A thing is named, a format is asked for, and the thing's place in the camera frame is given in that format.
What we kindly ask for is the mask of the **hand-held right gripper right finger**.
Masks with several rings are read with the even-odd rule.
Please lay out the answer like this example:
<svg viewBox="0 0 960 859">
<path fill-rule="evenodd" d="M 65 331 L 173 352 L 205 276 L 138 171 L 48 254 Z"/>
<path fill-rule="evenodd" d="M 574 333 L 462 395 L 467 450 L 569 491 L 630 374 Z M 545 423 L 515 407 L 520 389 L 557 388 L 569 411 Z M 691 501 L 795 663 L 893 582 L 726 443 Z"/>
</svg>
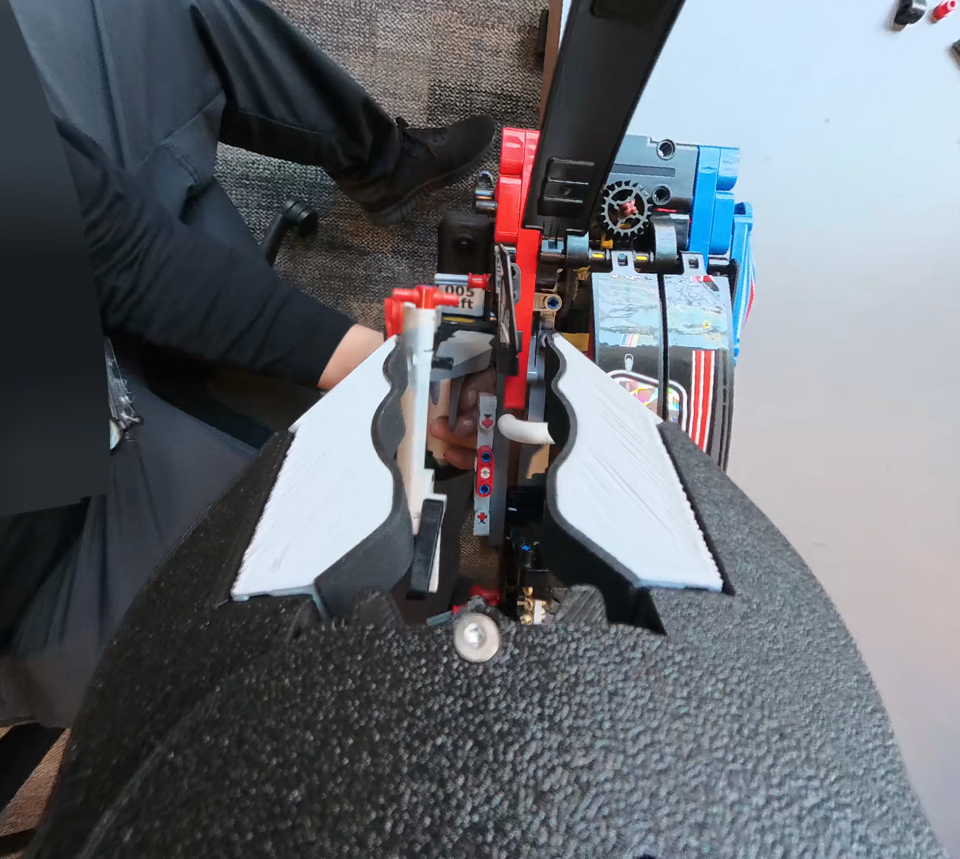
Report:
<svg viewBox="0 0 960 859">
<path fill-rule="evenodd" d="M 661 633 L 651 590 L 724 588 L 663 423 L 560 334 L 544 361 L 546 566 L 598 589 L 611 623 Z"/>
</svg>

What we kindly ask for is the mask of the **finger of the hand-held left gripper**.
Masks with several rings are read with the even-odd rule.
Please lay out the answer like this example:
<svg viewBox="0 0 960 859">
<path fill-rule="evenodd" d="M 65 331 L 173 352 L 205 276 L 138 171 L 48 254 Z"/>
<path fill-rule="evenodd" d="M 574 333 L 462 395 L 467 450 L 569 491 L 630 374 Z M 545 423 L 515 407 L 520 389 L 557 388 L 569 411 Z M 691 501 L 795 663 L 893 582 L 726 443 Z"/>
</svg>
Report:
<svg viewBox="0 0 960 859">
<path fill-rule="evenodd" d="M 430 374 L 440 312 L 415 304 L 402 304 L 401 309 L 407 386 L 400 399 L 405 431 L 397 449 L 397 463 L 414 533 L 407 596 L 424 599 L 438 589 L 447 509 L 447 498 L 435 491 L 434 471 L 426 463 Z"/>
<path fill-rule="evenodd" d="M 454 331 L 434 351 L 434 381 L 463 378 L 491 366 L 495 337 L 491 333 Z"/>
</svg>

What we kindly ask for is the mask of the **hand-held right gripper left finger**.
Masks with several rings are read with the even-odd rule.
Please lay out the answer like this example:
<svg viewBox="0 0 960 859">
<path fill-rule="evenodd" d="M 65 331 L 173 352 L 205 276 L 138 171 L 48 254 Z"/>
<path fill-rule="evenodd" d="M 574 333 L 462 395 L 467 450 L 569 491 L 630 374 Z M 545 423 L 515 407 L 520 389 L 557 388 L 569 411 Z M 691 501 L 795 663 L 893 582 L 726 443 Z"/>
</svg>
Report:
<svg viewBox="0 0 960 859">
<path fill-rule="evenodd" d="M 392 337 L 294 423 L 233 600 L 310 594 L 344 615 L 358 594 L 395 589 L 414 555 L 397 459 L 407 383 Z"/>
</svg>

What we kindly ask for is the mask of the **red toy brick connector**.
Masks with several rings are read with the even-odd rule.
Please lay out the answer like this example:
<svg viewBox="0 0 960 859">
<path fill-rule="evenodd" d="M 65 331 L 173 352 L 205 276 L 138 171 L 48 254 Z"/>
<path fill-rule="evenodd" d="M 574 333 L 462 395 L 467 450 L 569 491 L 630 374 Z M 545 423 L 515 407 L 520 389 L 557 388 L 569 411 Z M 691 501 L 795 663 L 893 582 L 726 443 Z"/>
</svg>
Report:
<svg viewBox="0 0 960 859">
<path fill-rule="evenodd" d="M 414 310 L 439 311 L 442 308 L 458 308 L 459 297 L 436 286 L 417 285 L 414 288 L 394 288 L 391 296 L 384 299 L 386 337 L 395 337 L 404 330 L 407 307 Z"/>
</svg>

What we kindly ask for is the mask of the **toy brick car model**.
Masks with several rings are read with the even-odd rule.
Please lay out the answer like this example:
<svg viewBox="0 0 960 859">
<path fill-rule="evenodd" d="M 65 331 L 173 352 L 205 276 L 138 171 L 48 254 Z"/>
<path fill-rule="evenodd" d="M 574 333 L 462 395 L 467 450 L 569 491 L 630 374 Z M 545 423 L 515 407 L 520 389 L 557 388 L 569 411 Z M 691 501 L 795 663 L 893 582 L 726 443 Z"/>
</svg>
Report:
<svg viewBox="0 0 960 859">
<path fill-rule="evenodd" d="M 735 369 L 755 287 L 753 212 L 737 202 L 739 152 L 630 133 L 687 0 L 571 0 L 537 129 L 505 128 L 497 177 L 474 214 L 494 222 L 496 391 L 478 398 L 473 532 L 498 550 L 485 605 L 525 626 L 572 619 L 589 587 L 543 556 L 546 340 L 558 333 L 661 421 L 726 469 Z M 612 623 L 607 615 L 602 624 Z"/>
</svg>

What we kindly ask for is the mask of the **person's left forearm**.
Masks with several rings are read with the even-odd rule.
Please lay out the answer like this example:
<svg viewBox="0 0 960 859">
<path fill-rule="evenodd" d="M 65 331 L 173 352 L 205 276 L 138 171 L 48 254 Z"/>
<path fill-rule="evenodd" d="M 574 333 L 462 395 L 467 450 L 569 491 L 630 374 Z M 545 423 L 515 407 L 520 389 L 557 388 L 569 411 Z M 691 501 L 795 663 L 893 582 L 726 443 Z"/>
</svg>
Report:
<svg viewBox="0 0 960 859">
<path fill-rule="evenodd" d="M 316 387 L 346 315 L 259 256 L 185 225 L 89 136 L 54 117 L 74 182 L 103 324 L 154 346 Z"/>
</svg>

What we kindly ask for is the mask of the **white desk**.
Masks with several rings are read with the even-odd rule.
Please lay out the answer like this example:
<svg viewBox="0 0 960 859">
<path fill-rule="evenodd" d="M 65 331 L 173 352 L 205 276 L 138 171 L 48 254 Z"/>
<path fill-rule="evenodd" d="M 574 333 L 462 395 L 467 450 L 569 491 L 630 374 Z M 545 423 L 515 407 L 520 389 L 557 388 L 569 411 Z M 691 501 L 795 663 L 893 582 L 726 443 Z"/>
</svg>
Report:
<svg viewBox="0 0 960 859">
<path fill-rule="evenodd" d="M 728 473 L 844 616 L 958 857 L 958 14 L 896 32 L 895 1 L 687 0 L 630 131 L 740 148 Z"/>
</svg>

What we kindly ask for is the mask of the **person's left hand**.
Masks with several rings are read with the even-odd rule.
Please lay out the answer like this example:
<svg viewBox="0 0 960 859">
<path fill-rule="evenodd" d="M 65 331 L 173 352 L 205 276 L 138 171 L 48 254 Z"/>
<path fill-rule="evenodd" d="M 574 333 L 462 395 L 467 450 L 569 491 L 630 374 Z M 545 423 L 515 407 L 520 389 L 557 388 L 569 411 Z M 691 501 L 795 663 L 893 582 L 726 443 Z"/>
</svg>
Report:
<svg viewBox="0 0 960 859">
<path fill-rule="evenodd" d="M 384 343 L 382 333 L 364 325 L 351 325 L 321 373 L 317 387 L 328 392 L 350 375 Z M 451 468 L 474 471 L 477 447 L 478 398 L 497 390 L 497 374 L 489 367 L 465 377 L 446 414 L 437 414 L 429 438 L 443 444 L 443 457 Z"/>
</svg>

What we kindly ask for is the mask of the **black shoe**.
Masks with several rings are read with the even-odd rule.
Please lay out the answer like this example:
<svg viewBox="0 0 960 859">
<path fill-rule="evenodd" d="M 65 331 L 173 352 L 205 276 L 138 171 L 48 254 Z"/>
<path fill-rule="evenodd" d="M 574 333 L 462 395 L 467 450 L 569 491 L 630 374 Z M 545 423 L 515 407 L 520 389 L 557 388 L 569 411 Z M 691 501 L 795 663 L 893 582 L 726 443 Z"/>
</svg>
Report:
<svg viewBox="0 0 960 859">
<path fill-rule="evenodd" d="M 447 126 L 417 128 L 396 118 L 400 151 L 382 178 L 341 181 L 340 190 L 376 226 L 411 218 L 427 196 L 462 181 L 484 160 L 497 132 L 497 121 L 473 115 Z"/>
</svg>

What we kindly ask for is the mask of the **black office chair base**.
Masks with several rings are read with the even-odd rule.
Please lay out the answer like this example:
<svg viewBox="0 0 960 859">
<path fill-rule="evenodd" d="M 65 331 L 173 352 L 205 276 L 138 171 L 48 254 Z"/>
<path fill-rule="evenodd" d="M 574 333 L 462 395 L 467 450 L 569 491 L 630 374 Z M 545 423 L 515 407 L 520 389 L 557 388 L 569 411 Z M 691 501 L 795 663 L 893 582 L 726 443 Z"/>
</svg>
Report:
<svg viewBox="0 0 960 859">
<path fill-rule="evenodd" d="M 263 238 L 261 252 L 269 266 L 276 263 L 283 241 L 288 232 L 304 238 L 316 232 L 319 223 L 317 212 L 301 198 L 287 199 L 279 209 Z"/>
</svg>

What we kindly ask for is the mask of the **person's leg in black trousers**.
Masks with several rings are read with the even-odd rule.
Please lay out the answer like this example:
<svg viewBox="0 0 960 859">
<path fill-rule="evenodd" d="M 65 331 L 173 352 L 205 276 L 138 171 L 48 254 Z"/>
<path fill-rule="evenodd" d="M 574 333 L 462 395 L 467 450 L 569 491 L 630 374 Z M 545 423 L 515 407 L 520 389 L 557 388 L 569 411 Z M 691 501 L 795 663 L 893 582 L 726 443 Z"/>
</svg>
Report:
<svg viewBox="0 0 960 859">
<path fill-rule="evenodd" d="M 69 727 L 152 571 L 271 432 L 213 404 L 211 426 L 130 382 L 142 419 L 110 453 L 106 492 L 2 518 L 2 725 Z"/>
<path fill-rule="evenodd" d="M 396 167 L 400 131 L 266 0 L 9 0 L 55 116 L 178 213 L 218 144 L 324 169 Z"/>
</svg>

